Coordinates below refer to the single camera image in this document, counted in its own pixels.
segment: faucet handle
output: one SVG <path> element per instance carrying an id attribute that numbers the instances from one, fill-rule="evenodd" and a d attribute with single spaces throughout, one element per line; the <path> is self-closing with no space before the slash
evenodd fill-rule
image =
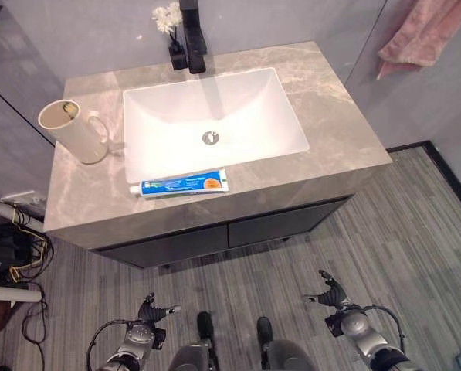
<path id="1" fill-rule="evenodd" d="M 179 0 L 184 28 L 201 27 L 199 25 L 198 0 Z"/>

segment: toothpaste label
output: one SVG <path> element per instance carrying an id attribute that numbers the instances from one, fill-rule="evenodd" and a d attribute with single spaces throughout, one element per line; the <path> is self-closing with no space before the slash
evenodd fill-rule
<path id="1" fill-rule="evenodd" d="M 208 172 L 187 178 L 141 182 L 141 194 L 221 189 L 220 172 Z"/>

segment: black baseboard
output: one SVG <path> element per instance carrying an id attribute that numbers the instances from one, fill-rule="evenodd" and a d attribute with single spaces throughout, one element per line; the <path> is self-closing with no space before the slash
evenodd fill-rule
<path id="1" fill-rule="evenodd" d="M 404 149 L 411 149 L 415 147 L 423 147 L 426 143 L 431 143 L 430 141 L 417 141 L 416 143 L 411 143 L 410 145 L 399 145 L 398 147 L 386 148 L 387 153 L 403 151 Z"/>
<path id="2" fill-rule="evenodd" d="M 387 148 L 386 151 L 388 153 L 392 153 L 416 147 L 424 148 L 425 153 L 427 153 L 431 158 L 432 162 L 436 165 L 439 172 L 441 172 L 446 182 L 448 182 L 449 186 L 461 202 L 461 182 L 431 141 L 419 141 L 410 145 L 401 145 L 398 147 Z"/>

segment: electrical cable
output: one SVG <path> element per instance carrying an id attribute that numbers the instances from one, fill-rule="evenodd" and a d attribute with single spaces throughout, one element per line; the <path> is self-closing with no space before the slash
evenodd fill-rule
<path id="1" fill-rule="evenodd" d="M 100 328 L 97 329 L 97 331 L 94 333 L 93 338 L 91 339 L 91 342 L 88 345 L 88 350 L 86 351 L 86 371 L 93 371 L 91 369 L 91 350 L 96 345 L 96 340 L 97 340 L 98 335 L 105 328 L 112 326 L 112 325 L 129 325 L 129 324 L 137 323 L 137 322 L 139 321 L 132 321 L 132 320 L 127 320 L 127 319 L 114 319 L 113 321 L 109 321 L 101 325 Z"/>
<path id="2" fill-rule="evenodd" d="M 398 329 L 398 337 L 400 338 L 400 350 L 402 351 L 402 353 L 405 354 L 405 344 L 403 340 L 405 338 L 405 335 L 402 332 L 402 327 L 400 326 L 400 321 L 398 320 L 398 317 L 396 316 L 396 314 L 391 309 L 383 307 L 382 305 L 373 304 L 373 305 L 368 305 L 362 308 L 363 311 L 370 311 L 372 309 L 384 311 L 388 313 L 390 317 L 392 317 L 393 321 L 395 321 L 397 325 L 397 329 Z"/>
<path id="3" fill-rule="evenodd" d="M 34 280 L 39 275 L 41 275 L 43 271 L 45 271 L 45 269 L 50 265 L 55 255 L 55 249 L 53 248 L 52 241 L 48 238 L 47 235 L 27 227 L 27 225 L 31 222 L 30 215 L 22 211 L 17 205 L 7 203 L 4 201 L 0 201 L 0 203 L 9 205 L 14 209 L 12 214 L 12 224 L 14 225 L 14 227 L 16 227 L 20 232 L 32 236 L 34 239 L 30 246 L 32 258 L 31 262 L 20 267 L 11 266 L 8 272 L 14 284 L 18 284 L 19 282 L 26 284 L 34 284 L 41 292 L 41 300 L 37 303 L 32 304 L 28 308 L 28 311 L 26 312 L 26 315 L 22 320 L 21 333 L 26 341 L 38 347 L 39 354 L 41 357 L 42 371 L 45 371 L 45 355 L 43 353 L 42 344 L 45 342 L 47 336 L 46 317 L 48 313 L 48 303 L 46 302 L 45 291 L 43 290 L 43 287 L 40 284 L 34 282 Z M 27 273 L 25 274 L 22 271 L 29 271 L 34 269 L 37 269 L 37 271 L 33 272 L 30 275 L 28 275 Z M 42 336 L 39 339 L 33 339 L 28 332 L 28 326 L 30 321 L 36 317 L 38 317 L 42 323 Z"/>
<path id="4" fill-rule="evenodd" d="M 42 344 L 46 340 L 47 336 L 47 328 L 46 328 L 46 317 L 47 317 L 47 312 L 48 312 L 48 303 L 45 300 L 45 291 L 43 290 L 43 287 L 41 284 L 37 284 L 36 282 L 29 282 L 30 284 L 34 284 L 38 289 L 40 290 L 42 294 L 42 298 L 39 302 L 32 304 L 29 308 L 28 311 L 26 312 L 26 315 L 24 319 L 22 320 L 21 324 L 21 333 L 24 339 L 26 339 L 28 342 L 36 345 L 39 350 L 39 354 L 42 360 L 42 371 L 45 371 L 45 356 L 43 354 L 43 349 L 42 349 Z M 39 306 L 38 311 L 33 311 L 36 306 Z M 42 336 L 40 339 L 33 339 L 29 333 L 28 333 L 28 325 L 29 321 L 31 321 L 32 318 L 38 317 L 42 321 Z"/>

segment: black cable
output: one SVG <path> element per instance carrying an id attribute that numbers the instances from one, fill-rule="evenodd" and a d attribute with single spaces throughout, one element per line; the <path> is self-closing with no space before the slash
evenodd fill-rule
<path id="1" fill-rule="evenodd" d="M 384 312 L 388 313 L 390 315 L 390 317 L 392 317 L 393 321 L 395 321 L 395 323 L 397 324 L 398 337 L 400 338 L 400 350 L 402 351 L 402 353 L 405 353 L 405 344 L 404 344 L 404 341 L 403 341 L 403 339 L 405 338 L 405 335 L 402 332 L 402 327 L 400 326 L 400 321 L 398 320 L 398 317 L 396 316 L 396 314 L 393 313 L 393 311 L 391 309 L 383 307 L 381 305 L 376 305 L 376 304 L 368 305 L 367 307 L 362 308 L 363 311 L 370 311 L 371 309 L 384 311 Z"/>
<path id="2" fill-rule="evenodd" d="M 91 339 L 90 344 L 88 345 L 88 350 L 86 351 L 86 371 L 93 371 L 91 369 L 91 349 L 96 345 L 95 341 L 97 340 L 98 335 L 107 327 L 112 325 L 128 325 L 130 323 L 135 323 L 138 321 L 132 321 L 127 319 L 114 319 L 101 325 L 99 329 L 94 333 L 93 338 Z"/>
<path id="3" fill-rule="evenodd" d="M 22 336 L 24 337 L 24 339 L 26 341 L 36 345 L 36 347 L 38 348 L 39 355 L 40 355 L 41 360 L 42 360 L 42 371 L 45 371 L 45 355 L 43 353 L 42 344 L 46 340 L 46 336 L 47 336 L 46 317 L 47 317 L 47 311 L 48 311 L 48 303 L 45 300 L 45 291 L 43 290 L 43 287 L 41 286 L 41 284 L 33 282 L 33 280 L 35 280 L 39 275 L 41 275 L 43 273 L 43 271 L 45 271 L 46 268 L 50 265 L 54 255 L 55 255 L 55 249 L 53 247 L 52 241 L 48 238 L 47 235 L 27 227 L 27 225 L 31 222 L 31 216 L 30 215 L 28 215 L 27 213 L 22 211 L 22 209 L 20 207 L 18 207 L 17 205 L 15 205 L 15 204 L 7 203 L 5 201 L 0 201 L 0 203 L 3 203 L 5 205 L 9 205 L 15 210 L 15 217 L 17 218 L 17 220 L 13 220 L 12 222 L 17 225 L 18 229 L 28 231 L 28 232 L 32 232 L 32 233 L 34 233 L 35 235 L 39 236 L 40 238 L 42 238 L 44 240 L 44 242 L 42 241 L 41 243 L 46 243 L 46 248 L 43 245 L 41 245 L 41 243 L 37 243 L 36 241 L 33 241 L 32 245 L 31 245 L 32 251 L 34 250 L 34 251 L 38 252 L 39 255 L 42 256 L 42 261 L 41 261 L 41 263 L 39 265 L 34 266 L 34 267 L 30 267 L 29 269 L 35 270 L 36 268 L 38 268 L 38 271 L 35 271 L 35 273 L 31 274 L 31 275 L 27 275 L 27 274 L 24 274 L 22 272 L 19 272 L 21 277 L 23 277 L 23 278 L 25 278 L 27 280 L 27 281 L 21 280 L 21 282 L 27 283 L 27 284 L 34 284 L 39 289 L 39 291 L 40 291 L 40 293 L 42 295 L 41 300 L 39 302 L 32 304 L 28 308 L 28 311 L 26 312 L 26 315 L 25 315 L 24 319 L 22 320 L 21 333 L 22 333 Z M 41 250 L 38 250 L 38 248 L 36 246 L 37 244 L 41 245 L 40 246 Z M 41 336 L 40 339 L 33 339 L 28 334 L 29 322 L 35 317 L 39 317 L 41 319 L 41 323 L 42 323 L 43 331 L 42 331 L 42 336 Z"/>
<path id="4" fill-rule="evenodd" d="M 48 303 L 45 300 L 45 291 L 43 290 L 42 285 L 37 284 L 36 282 L 29 282 L 29 283 L 34 284 L 36 287 L 38 287 L 39 291 L 41 292 L 42 298 L 39 302 L 34 303 L 28 308 L 28 311 L 26 312 L 26 315 L 24 319 L 22 320 L 21 333 L 24 339 L 26 339 L 28 342 L 38 347 L 39 354 L 42 360 L 42 371 L 45 371 L 45 356 L 43 355 L 43 349 L 41 345 L 45 341 L 46 336 L 47 336 L 46 317 L 47 317 L 47 311 L 48 311 Z M 39 310 L 33 311 L 34 308 L 36 308 L 36 306 L 39 306 Z M 33 339 L 28 334 L 28 325 L 29 325 L 29 321 L 31 321 L 32 318 L 37 317 L 37 316 L 39 316 L 42 321 L 43 333 L 40 339 Z"/>

